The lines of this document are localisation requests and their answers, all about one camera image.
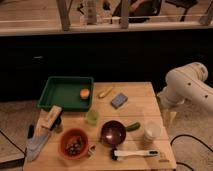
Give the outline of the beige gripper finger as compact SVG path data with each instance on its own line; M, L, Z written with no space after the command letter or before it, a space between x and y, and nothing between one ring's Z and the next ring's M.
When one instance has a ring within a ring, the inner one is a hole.
M174 121L174 119L175 119L175 117L176 117L176 114L177 114L177 112L175 112L175 111L170 112L169 127L171 127L171 125L173 124L173 121Z
M162 109L162 119L164 125L168 125L169 121L169 110L168 109Z

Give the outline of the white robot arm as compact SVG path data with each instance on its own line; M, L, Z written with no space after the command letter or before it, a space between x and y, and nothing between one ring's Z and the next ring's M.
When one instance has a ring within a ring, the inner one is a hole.
M208 78L206 66L200 62L192 62L170 70L166 76L166 86L157 94L162 105L162 118L166 128L169 128L177 107L190 100L213 114L213 88L205 84Z

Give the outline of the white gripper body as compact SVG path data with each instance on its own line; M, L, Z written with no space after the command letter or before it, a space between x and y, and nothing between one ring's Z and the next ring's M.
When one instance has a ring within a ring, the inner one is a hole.
M163 90L157 94L157 97L165 109L174 108L183 103L183 97L170 87L164 87Z

